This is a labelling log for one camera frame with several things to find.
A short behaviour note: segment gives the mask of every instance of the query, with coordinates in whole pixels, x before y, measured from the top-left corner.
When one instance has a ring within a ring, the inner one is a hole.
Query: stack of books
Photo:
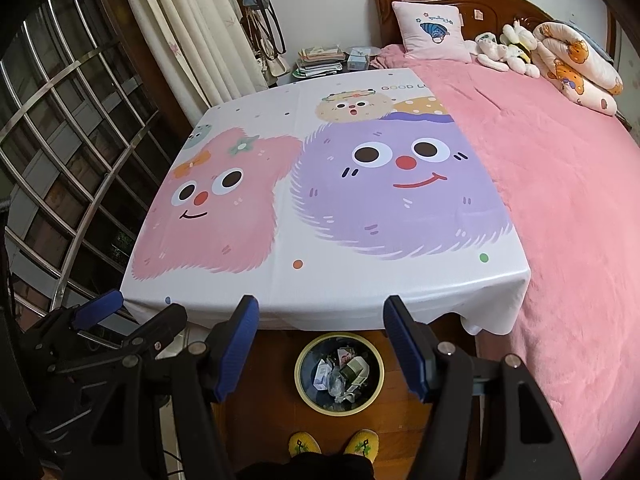
[[[308,79],[321,75],[331,75],[342,72],[344,52],[338,45],[312,46],[304,48],[299,53],[297,67],[293,76],[298,79]]]

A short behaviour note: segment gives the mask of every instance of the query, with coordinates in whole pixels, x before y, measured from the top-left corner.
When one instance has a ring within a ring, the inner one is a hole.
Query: white plush bunny
[[[482,51],[482,54],[478,55],[478,62],[481,65],[493,68],[498,72],[507,72],[511,69],[518,74],[532,78],[540,77],[540,70],[535,65],[525,63],[521,58],[524,52],[519,47],[513,44],[509,46],[498,44],[495,34],[492,32],[485,32],[477,36],[476,43]]]
[[[507,64],[511,70],[535,79],[540,77],[540,70],[531,63],[530,57],[531,51],[538,47],[538,40],[520,25],[519,20],[513,22],[513,27],[507,23],[502,28],[500,43],[509,49]]]
[[[531,32],[520,25],[519,20],[513,22],[513,27],[507,23],[502,28],[500,43],[507,46],[512,43],[515,45],[520,44],[530,52],[538,47],[538,40]]]

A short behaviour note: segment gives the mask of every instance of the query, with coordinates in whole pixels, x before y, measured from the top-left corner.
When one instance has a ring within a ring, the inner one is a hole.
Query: red cartoon nose
[[[396,158],[396,166],[401,170],[412,170],[416,164],[415,159],[409,155],[401,155]]]
[[[205,200],[209,197],[209,193],[206,191],[201,191],[196,195],[196,198],[193,199],[193,205],[204,204]]]

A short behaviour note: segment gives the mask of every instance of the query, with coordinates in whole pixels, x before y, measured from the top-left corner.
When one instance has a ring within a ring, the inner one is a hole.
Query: garbage
[[[368,352],[358,356],[353,348],[343,347],[320,359],[314,378],[316,390],[326,390],[337,404],[355,402],[369,377],[367,356]]]
[[[336,366],[331,370],[331,374],[329,375],[329,395],[332,397],[341,396],[345,389],[344,377],[340,373],[340,367]]]
[[[369,377],[369,365],[362,357],[354,357],[340,368],[340,374],[348,385],[347,392],[354,392]]]
[[[338,362],[340,366],[347,364],[356,355],[353,348],[338,348]]]
[[[329,387],[329,374],[331,373],[332,366],[325,362],[324,359],[320,359],[318,363],[318,369],[316,370],[316,376],[314,378],[314,386],[316,390],[327,390]]]

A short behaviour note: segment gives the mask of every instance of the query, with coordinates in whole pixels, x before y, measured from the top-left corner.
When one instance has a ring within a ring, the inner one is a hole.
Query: bed frame
[[[520,20],[520,24],[529,30],[533,30],[540,23],[553,21],[551,16],[527,0],[376,0],[382,46],[402,43],[398,20],[391,7],[392,2],[456,6],[462,14],[462,36],[465,40],[473,40],[478,34],[487,31],[499,36],[502,26],[505,23],[513,23],[513,20]]]

